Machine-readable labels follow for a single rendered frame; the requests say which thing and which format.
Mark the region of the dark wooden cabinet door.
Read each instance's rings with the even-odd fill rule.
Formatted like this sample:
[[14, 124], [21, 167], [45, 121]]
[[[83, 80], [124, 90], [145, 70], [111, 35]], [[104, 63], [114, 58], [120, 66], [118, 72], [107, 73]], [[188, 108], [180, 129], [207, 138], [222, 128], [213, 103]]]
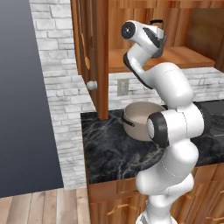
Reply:
[[185, 45], [224, 73], [224, 9], [193, 9]]

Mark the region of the wooden wall cabinet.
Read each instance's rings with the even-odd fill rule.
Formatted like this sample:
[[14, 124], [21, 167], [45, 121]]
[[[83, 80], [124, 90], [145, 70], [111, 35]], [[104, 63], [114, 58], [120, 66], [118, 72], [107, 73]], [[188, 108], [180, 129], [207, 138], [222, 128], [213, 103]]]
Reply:
[[160, 58], [144, 65], [149, 69], [161, 62], [173, 62], [181, 68], [214, 67], [214, 61], [186, 46], [186, 36], [193, 9], [224, 9], [224, 0], [108, 0], [108, 70], [126, 72], [123, 55], [132, 44], [123, 39], [121, 27], [128, 20], [147, 24], [164, 20], [167, 35]]

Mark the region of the black hob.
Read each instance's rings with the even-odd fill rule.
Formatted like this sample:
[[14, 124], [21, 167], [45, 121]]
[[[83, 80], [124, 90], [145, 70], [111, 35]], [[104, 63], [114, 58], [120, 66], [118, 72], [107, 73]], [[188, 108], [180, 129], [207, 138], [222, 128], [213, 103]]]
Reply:
[[203, 101], [201, 103], [210, 115], [212, 128], [210, 133], [214, 136], [224, 136], [224, 100]]

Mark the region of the wooden drawer front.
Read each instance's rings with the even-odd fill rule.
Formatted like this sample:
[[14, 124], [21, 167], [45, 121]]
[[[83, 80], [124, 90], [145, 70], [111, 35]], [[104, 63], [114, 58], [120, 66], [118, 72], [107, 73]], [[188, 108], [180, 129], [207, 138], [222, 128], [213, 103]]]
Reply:
[[88, 197], [91, 203], [119, 200], [137, 194], [139, 191], [135, 178], [113, 180], [88, 186]]

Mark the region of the grey wall socket plate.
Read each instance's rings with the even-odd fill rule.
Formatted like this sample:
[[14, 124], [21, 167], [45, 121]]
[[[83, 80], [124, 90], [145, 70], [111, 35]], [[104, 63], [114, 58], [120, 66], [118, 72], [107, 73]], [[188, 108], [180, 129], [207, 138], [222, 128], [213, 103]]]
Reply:
[[128, 95], [129, 94], [129, 80], [128, 79], [119, 79], [117, 81], [117, 95]]

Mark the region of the wooden base cabinet run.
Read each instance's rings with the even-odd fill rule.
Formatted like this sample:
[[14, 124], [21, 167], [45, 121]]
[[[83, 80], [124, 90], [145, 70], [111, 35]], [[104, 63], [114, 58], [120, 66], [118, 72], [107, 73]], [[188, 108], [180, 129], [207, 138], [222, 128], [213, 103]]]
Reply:
[[193, 189], [171, 206], [178, 224], [224, 224], [224, 163], [196, 167]]

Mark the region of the wooden base cabinet door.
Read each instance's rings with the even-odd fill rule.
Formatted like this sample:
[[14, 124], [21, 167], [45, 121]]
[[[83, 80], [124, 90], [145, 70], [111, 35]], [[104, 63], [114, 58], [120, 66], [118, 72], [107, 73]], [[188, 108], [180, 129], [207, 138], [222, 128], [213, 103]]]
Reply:
[[[131, 197], [107, 200], [90, 204], [91, 224], [135, 224], [137, 217], [146, 207], [147, 196], [137, 194]], [[117, 205], [129, 204], [107, 216]]]

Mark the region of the wooden cabinet door with knob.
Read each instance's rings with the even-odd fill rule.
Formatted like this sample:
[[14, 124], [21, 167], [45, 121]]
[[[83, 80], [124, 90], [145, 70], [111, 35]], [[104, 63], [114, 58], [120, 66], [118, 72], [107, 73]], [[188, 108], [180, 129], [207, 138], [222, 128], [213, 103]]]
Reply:
[[70, 0], [78, 75], [85, 84], [101, 120], [109, 118], [109, 0]]

